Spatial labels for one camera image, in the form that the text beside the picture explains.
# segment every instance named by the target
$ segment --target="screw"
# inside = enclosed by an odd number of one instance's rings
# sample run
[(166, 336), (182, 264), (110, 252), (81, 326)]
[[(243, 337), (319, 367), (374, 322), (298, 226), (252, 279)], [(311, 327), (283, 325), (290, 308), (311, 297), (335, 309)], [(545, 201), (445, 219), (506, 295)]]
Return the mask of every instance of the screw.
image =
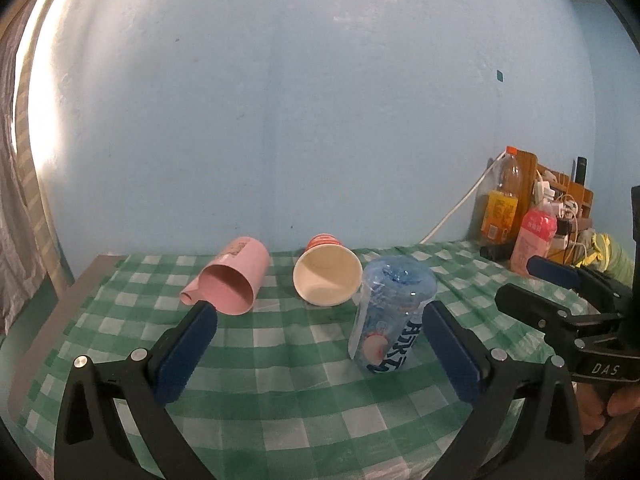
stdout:
[(507, 352), (505, 352), (502, 348), (494, 348), (491, 350), (491, 357), (493, 357), (496, 361), (505, 361), (508, 357)]
[(146, 348), (136, 348), (130, 357), (132, 361), (142, 361), (146, 357)]
[(76, 368), (82, 368), (86, 362), (88, 361), (87, 356), (86, 355), (81, 355), (76, 357), (76, 360), (74, 361), (74, 366)]
[(551, 356), (551, 364), (553, 366), (557, 366), (558, 368), (562, 368), (564, 366), (564, 359), (562, 359), (559, 355)]

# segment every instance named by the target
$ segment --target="curtain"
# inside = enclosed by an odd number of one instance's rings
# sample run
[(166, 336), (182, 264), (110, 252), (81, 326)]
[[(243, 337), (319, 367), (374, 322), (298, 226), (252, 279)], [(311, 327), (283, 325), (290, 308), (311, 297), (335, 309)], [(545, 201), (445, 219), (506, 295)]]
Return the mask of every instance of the curtain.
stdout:
[(31, 155), (31, 139), (29, 135), (29, 86), (33, 56), (44, 19), (54, 0), (44, 0), (36, 25), (24, 56), (22, 71), (19, 75), (18, 92), (15, 103), (15, 137), (17, 145), (18, 176), (24, 191), (27, 212), (33, 228), (38, 252), (51, 279), (58, 297), (62, 297), (72, 283), (70, 272), (63, 267), (62, 251), (55, 228), (49, 213), (44, 188), (38, 180), (36, 168)]
[(11, 142), (15, 54), (34, 3), (25, 5), (0, 39), (0, 335), (45, 275)]

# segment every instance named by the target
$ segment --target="green checkered tablecloth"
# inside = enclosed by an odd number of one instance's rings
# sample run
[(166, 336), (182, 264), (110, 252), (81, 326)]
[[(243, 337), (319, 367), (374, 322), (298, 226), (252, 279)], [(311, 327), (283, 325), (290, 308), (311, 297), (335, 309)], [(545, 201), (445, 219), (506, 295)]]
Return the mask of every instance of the green checkered tablecloth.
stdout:
[[(438, 279), (437, 297), (488, 348), (542, 362), (542, 335), (499, 313), (494, 295), (514, 282), (570, 307), (574, 293), (525, 280), (478, 256), (469, 242), (355, 251), (363, 264), (409, 254)], [(292, 268), (300, 252), (273, 253), (254, 310), (219, 316), (219, 328), (177, 402), (177, 427), (219, 479), (422, 478), (470, 407), (458, 400), (430, 345), (420, 338), (404, 369), (373, 375), (348, 358), (353, 301), (319, 308), (302, 301)], [(73, 359), (125, 358), (151, 348), (187, 306), (178, 293), (210, 256), (130, 256), (87, 298), (50, 352), (18, 422), (53, 453), (56, 421)], [(158, 474), (126, 405), (118, 410), (140, 463)]]

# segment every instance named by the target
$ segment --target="wall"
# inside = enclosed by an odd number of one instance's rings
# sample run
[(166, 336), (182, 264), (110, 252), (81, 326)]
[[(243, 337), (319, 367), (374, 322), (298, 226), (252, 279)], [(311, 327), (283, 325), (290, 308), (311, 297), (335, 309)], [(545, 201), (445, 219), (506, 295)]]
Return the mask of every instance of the wall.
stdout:
[(243, 234), (410, 244), (507, 143), (563, 171), (593, 153), (569, 0), (60, 0), (47, 21), (31, 131), (76, 274)]
[(640, 186), (640, 55), (608, 6), (576, 3), (593, 72), (596, 142), (591, 216), (634, 257), (631, 187)]

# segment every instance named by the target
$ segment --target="clear plastic bottle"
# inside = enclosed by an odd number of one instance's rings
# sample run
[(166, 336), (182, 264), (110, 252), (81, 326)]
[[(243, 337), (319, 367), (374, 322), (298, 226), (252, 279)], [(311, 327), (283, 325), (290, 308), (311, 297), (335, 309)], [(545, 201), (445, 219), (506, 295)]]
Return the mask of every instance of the clear plastic bottle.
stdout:
[(489, 192), (480, 228), (482, 241), (487, 244), (505, 243), (513, 225), (522, 184), (517, 153), (516, 148), (507, 146), (507, 154), (500, 165), (497, 187)]
[(558, 220), (544, 200), (522, 219), (518, 239), (511, 254), (511, 270), (530, 277), (527, 262), (532, 256), (546, 256), (558, 229)]
[(369, 263), (349, 338), (350, 357), (371, 372), (400, 368), (420, 335), (422, 311), (436, 289), (431, 269), (414, 258), (385, 256)]

